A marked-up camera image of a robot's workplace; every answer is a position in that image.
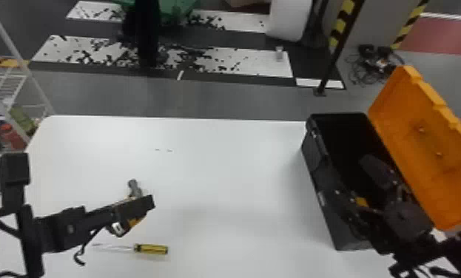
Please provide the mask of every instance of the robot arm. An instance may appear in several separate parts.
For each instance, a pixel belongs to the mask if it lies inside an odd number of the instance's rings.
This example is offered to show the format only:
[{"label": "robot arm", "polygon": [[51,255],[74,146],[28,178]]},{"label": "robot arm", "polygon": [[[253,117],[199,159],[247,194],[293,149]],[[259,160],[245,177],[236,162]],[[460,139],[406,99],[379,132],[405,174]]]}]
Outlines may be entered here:
[{"label": "robot arm", "polygon": [[125,200],[86,212],[85,207],[67,208],[46,217],[33,217],[30,205],[24,204],[24,187],[30,182],[27,154],[3,155],[0,160],[0,186],[2,207],[0,217],[14,214],[18,229],[0,221],[0,229],[17,237],[21,242],[27,278],[44,275],[42,254],[58,253],[81,245],[75,261],[84,253],[87,243],[102,229],[122,237],[139,223],[148,211],[154,209],[152,195],[141,196],[136,182],[129,186],[132,194]]}]

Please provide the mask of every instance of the paper roll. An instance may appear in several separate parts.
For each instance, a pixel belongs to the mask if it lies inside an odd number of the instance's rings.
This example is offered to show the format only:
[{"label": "paper roll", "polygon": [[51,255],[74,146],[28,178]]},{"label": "paper roll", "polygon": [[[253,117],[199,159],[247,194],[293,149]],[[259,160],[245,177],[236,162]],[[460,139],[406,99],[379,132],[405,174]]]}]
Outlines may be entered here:
[{"label": "paper roll", "polygon": [[299,41],[308,22],[312,0],[272,0],[267,35]]}]

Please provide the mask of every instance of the black pole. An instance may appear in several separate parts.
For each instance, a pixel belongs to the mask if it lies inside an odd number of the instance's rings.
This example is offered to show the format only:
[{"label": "black pole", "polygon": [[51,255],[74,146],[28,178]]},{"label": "black pole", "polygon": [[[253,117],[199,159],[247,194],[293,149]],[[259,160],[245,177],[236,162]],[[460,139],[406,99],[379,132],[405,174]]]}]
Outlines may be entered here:
[{"label": "black pole", "polygon": [[330,64],[327,67],[325,75],[322,78],[322,82],[320,83],[320,86],[313,89],[313,93],[316,96],[322,96],[322,97],[326,96],[325,87],[327,86],[327,82],[329,81],[330,75],[335,70],[335,65],[337,64],[337,61],[339,60],[340,54],[344,50],[344,46],[346,45],[346,42],[348,41],[348,37],[351,34],[354,23],[356,22],[356,19],[358,18],[361,12],[361,8],[363,7],[363,4],[365,4],[365,0],[354,0],[354,2],[356,3],[356,5],[354,6],[353,11],[351,15],[349,16],[348,22],[346,22],[346,28],[344,29],[342,37],[340,38],[339,42],[337,43],[337,46],[335,47],[334,54],[332,54],[332,59],[330,60]]},{"label": "black pole", "polygon": [[320,4],[320,7],[318,8],[318,15],[317,19],[314,21],[313,24],[313,30],[317,30],[317,27],[319,27],[322,24],[323,17],[325,16],[325,12],[327,11],[327,5],[329,4],[329,0],[322,0],[322,3]]}]

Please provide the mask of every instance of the white table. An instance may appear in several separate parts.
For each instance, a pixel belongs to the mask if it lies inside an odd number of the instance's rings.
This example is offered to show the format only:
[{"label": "white table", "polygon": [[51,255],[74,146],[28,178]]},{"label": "white table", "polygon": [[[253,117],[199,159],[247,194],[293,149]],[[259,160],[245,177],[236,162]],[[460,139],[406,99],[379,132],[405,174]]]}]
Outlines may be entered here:
[{"label": "white table", "polygon": [[[169,246],[167,257],[87,249],[44,255],[46,277],[389,277],[374,251],[332,247],[300,152],[302,122],[55,116],[28,147],[36,216],[120,200],[135,178],[156,208],[93,243]],[[0,232],[0,271],[24,273]]]}]

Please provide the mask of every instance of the open toolbox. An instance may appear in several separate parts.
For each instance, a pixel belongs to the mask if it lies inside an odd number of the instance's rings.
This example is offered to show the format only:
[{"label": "open toolbox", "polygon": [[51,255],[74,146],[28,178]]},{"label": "open toolbox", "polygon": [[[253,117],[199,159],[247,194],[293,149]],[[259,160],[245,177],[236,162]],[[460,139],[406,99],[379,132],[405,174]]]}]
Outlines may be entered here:
[{"label": "open toolbox", "polygon": [[[415,68],[398,67],[368,115],[311,115],[306,129],[302,153],[337,250],[371,247],[343,210],[357,203],[387,211],[384,186],[392,183],[414,197],[419,225],[461,227],[461,121]],[[369,174],[374,161],[379,171]],[[347,203],[332,196],[343,192]],[[388,225],[403,237],[420,228],[399,214]]]}]

